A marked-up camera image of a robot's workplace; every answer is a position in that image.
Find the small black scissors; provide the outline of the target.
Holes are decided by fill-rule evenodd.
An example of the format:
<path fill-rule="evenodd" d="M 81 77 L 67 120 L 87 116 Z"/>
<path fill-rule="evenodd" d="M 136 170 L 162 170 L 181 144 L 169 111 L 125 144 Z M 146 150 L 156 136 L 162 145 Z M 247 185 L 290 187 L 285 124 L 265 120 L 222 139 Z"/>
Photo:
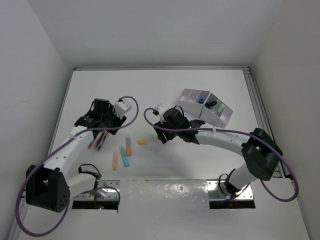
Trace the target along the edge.
<path fill-rule="evenodd" d="M 208 101 L 205 103 L 205 107 L 209 110 L 213 109 L 214 106 L 217 104 L 218 102 L 216 100 L 213 100 L 213 101 Z"/>

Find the orange pink highlighter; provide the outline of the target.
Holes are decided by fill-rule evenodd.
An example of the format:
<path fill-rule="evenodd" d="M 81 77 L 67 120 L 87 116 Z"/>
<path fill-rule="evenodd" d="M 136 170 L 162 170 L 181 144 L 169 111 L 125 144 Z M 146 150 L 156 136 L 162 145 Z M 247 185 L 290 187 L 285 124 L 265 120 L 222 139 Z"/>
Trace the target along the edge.
<path fill-rule="evenodd" d="M 114 150 L 112 155 L 112 168 L 114 171 L 118 168 L 118 162 L 119 162 L 119 151 Z"/>

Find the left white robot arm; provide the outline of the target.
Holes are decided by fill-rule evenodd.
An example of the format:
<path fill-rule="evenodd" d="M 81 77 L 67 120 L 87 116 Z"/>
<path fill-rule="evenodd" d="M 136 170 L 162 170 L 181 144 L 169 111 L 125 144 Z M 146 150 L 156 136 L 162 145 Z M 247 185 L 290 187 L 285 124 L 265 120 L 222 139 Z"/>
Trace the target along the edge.
<path fill-rule="evenodd" d="M 78 174 L 74 174 L 72 165 L 81 152 L 91 143 L 99 141 L 103 134 L 115 135 L 126 121 L 125 114 L 131 108 L 132 105 L 124 99 L 115 104 L 111 104 L 109 100 L 94 99 L 88 112 L 74 123 L 71 133 L 64 141 L 67 145 L 46 160 L 36 173 L 31 173 L 35 165 L 28 168 L 26 203 L 60 213 L 67 207 L 69 200 L 95 189 L 101 174 L 81 169 Z"/>

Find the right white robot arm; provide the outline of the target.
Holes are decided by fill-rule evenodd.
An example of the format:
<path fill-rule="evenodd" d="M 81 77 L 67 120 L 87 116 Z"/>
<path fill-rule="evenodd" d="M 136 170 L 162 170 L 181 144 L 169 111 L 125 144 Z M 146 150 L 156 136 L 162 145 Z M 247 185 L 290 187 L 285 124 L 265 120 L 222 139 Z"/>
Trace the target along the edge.
<path fill-rule="evenodd" d="M 159 121 L 154 124 L 157 138 L 163 143 L 179 137 L 186 143 L 208 145 L 233 152 L 244 164 L 227 174 L 218 186 L 223 195 L 235 198 L 255 180 L 269 181 L 283 155 L 272 138 L 261 128 L 250 133 L 229 132 L 220 128 L 205 129 L 203 120 L 188 120 L 182 109 L 160 104 L 152 111 Z"/>

